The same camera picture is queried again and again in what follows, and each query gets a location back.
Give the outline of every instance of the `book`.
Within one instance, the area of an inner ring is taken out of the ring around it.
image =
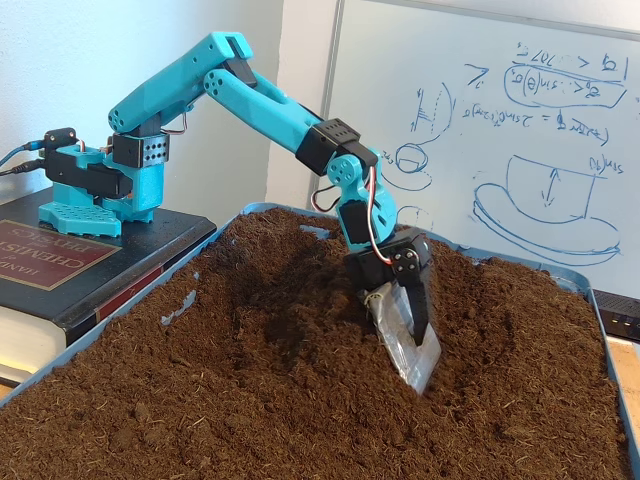
[[[0,205],[0,383],[16,386],[216,231],[156,209],[118,238],[63,235],[38,221],[52,189]]]

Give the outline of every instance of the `book cover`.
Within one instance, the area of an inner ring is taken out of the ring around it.
[[[0,306],[54,323],[73,343],[216,231],[157,209],[119,238],[62,235],[38,221],[46,189],[0,205]]]

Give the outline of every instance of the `white wall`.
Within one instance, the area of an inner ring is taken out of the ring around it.
[[[281,21],[282,0],[0,0],[0,156],[66,126],[104,145],[109,109],[212,31],[242,32],[274,80]],[[220,223],[264,200],[269,141],[213,100],[171,146],[164,207]],[[42,171],[4,177],[0,203],[48,185]]]
[[[331,48],[336,0],[284,0],[278,87],[321,113]],[[292,153],[271,145],[268,202],[307,207],[315,175]]]
[[[284,0],[278,83],[291,97],[318,112],[324,96],[337,3],[337,0]],[[432,3],[539,20],[640,31],[638,0],[441,0]],[[312,175],[291,155],[272,146],[267,201],[306,207]]]

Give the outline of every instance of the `wooden board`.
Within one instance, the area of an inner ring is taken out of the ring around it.
[[[608,340],[633,431],[636,438],[640,438],[640,358],[631,342],[612,338]]]
[[[0,385],[0,398],[4,398],[12,389],[9,387],[5,387],[4,385]]]

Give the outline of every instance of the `tray rim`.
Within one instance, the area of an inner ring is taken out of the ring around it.
[[[224,225],[219,227],[210,236],[205,238],[199,245],[194,247],[192,251],[189,252],[187,255],[185,255],[182,259],[180,259],[180,261],[176,262],[169,269],[163,272],[162,275],[160,275],[151,284],[149,284],[147,287],[145,287],[140,292],[138,292],[134,297],[129,299],[124,305],[118,308],[115,312],[113,312],[111,315],[106,317],[99,324],[97,324],[95,327],[89,330],[89,332],[87,332],[82,338],[80,338],[73,344],[69,345],[62,353],[60,353],[51,362],[49,362],[47,365],[42,367],[36,373],[31,375],[27,381],[20,384],[18,387],[12,390],[7,396],[1,399],[0,408],[4,407],[12,399],[20,395],[23,391],[27,390],[32,385],[35,385],[36,383],[40,382],[46,375],[51,373],[54,368],[67,364],[69,361],[71,361],[71,359],[77,353],[83,350],[86,350],[89,346],[91,346],[91,344],[93,344],[93,342],[95,342],[100,337],[100,335],[102,334],[106,326],[109,324],[109,322],[111,322],[111,320],[126,314],[137,303],[142,301],[147,296],[147,294],[151,292],[151,290],[153,290],[158,285],[162,285],[168,282],[173,277],[173,274],[176,271],[180,270],[187,263],[189,263],[193,258],[198,256],[202,252],[202,250],[206,248],[208,245],[210,245],[211,243],[214,243],[220,237],[220,235],[222,235],[222,233],[226,231],[228,226],[238,216],[246,215],[249,213],[262,213],[268,210],[272,210],[274,208],[288,210],[306,217],[335,218],[335,215],[314,212],[314,211],[310,211],[302,208],[295,208],[295,207],[281,205],[281,204],[272,203],[272,202],[255,202],[255,203],[248,204],[237,215],[233,216]],[[577,293],[582,293],[583,295],[585,295],[585,297],[593,307],[594,313],[596,314],[596,317],[598,319],[598,323],[600,324],[600,332],[602,334],[602,340],[604,343],[605,353],[607,356],[607,370],[608,370],[609,377],[616,383],[618,388],[618,393],[619,393],[618,398],[619,398],[619,404],[620,404],[619,413],[624,425],[625,434],[627,435],[627,439],[629,442],[629,455],[631,460],[632,473],[634,475],[634,478],[640,478],[640,451],[638,450],[638,442],[637,442],[637,439],[635,438],[635,433],[633,431],[631,420],[629,418],[629,410],[627,409],[627,402],[625,400],[624,391],[620,386],[620,381],[619,381],[620,377],[616,370],[615,364],[613,363],[613,357],[611,355],[611,350],[609,348],[609,344],[607,341],[607,334],[604,329],[604,324],[602,322],[602,318],[600,317],[600,312],[598,310],[598,305],[595,299],[594,290],[591,287],[589,280],[581,273],[578,273],[575,270],[571,270],[566,267],[549,265],[543,262],[535,262],[527,259],[522,259],[519,257],[503,255],[503,254],[491,252],[488,250],[469,247],[466,245],[460,245],[460,244],[451,242],[450,240],[440,235],[437,235],[422,229],[420,230],[424,232],[427,238],[436,240],[436,241],[441,241],[447,244],[450,248],[468,257],[476,258],[478,260],[497,257],[506,261],[520,263],[522,265],[533,268],[534,270],[547,271],[549,272],[551,277],[554,279],[554,281],[556,281],[556,283],[561,288],[565,288],[565,289],[575,291]]]

